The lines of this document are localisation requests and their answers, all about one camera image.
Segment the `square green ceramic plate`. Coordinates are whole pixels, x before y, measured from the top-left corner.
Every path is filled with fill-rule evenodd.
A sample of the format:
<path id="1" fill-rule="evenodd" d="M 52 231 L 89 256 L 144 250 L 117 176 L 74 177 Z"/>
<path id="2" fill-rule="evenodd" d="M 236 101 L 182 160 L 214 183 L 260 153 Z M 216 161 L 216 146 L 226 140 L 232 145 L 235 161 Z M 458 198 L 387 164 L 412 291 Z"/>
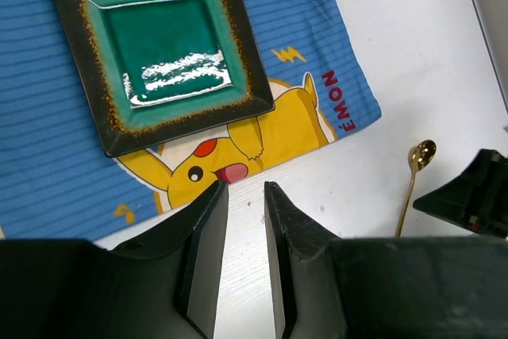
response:
<path id="1" fill-rule="evenodd" d="M 108 157 L 274 109 L 243 0 L 53 0 Z"/>

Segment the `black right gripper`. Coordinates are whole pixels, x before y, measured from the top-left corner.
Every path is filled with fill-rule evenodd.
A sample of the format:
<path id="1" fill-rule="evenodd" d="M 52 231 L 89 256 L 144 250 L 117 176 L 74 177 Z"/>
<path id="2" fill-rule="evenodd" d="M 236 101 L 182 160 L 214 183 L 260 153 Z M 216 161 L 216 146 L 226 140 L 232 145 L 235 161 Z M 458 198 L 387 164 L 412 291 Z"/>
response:
<path id="1" fill-rule="evenodd" d="M 480 235 L 507 238 L 507 158 L 482 148 L 445 185 L 417 198 L 413 208 Z"/>

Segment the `blue Pikachu placemat cloth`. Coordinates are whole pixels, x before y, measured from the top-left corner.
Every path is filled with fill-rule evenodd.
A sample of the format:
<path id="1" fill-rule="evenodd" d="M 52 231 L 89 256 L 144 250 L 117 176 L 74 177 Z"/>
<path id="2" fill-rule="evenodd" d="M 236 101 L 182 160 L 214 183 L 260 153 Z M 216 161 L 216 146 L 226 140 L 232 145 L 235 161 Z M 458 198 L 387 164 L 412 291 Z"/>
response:
<path id="1" fill-rule="evenodd" d="M 1 0 L 1 227 L 96 240 L 351 135 L 381 109 L 335 0 L 244 0 L 275 99 L 249 122 L 104 156 L 52 0 Z"/>

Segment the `gold spoon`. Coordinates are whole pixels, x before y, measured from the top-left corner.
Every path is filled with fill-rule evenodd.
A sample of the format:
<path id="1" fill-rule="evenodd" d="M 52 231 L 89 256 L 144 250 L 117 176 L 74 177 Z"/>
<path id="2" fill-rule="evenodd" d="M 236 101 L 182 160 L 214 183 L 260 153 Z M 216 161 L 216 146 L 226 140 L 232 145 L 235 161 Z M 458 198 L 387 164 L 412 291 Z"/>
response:
<path id="1" fill-rule="evenodd" d="M 437 144 L 433 140 L 425 140 L 410 150 L 408 164 L 410 167 L 410 181 L 406 192 L 406 198 L 398 219 L 395 236 L 400 237 L 409 208 L 411 196 L 414 190 L 417 173 L 426 168 L 433 160 L 437 151 Z"/>

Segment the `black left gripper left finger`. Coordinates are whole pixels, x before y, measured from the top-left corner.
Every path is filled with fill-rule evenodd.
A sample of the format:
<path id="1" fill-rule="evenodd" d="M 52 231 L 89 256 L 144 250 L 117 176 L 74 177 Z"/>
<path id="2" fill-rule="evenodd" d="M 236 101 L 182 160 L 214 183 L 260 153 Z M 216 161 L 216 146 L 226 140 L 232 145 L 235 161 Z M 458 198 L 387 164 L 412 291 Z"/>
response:
<path id="1" fill-rule="evenodd" d="M 190 205 L 117 245 L 112 338 L 214 335 L 228 219 L 228 187 L 216 181 Z"/>

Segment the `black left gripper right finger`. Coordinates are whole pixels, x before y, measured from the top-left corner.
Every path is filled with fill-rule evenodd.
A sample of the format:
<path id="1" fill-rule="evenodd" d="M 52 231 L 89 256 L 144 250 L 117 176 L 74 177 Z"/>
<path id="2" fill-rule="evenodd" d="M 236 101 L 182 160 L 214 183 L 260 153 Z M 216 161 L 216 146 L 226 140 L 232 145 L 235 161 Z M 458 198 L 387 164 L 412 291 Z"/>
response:
<path id="1" fill-rule="evenodd" d="M 264 184 L 264 217 L 277 338 L 344 338 L 331 257 L 337 236 L 302 212 L 276 182 Z"/>

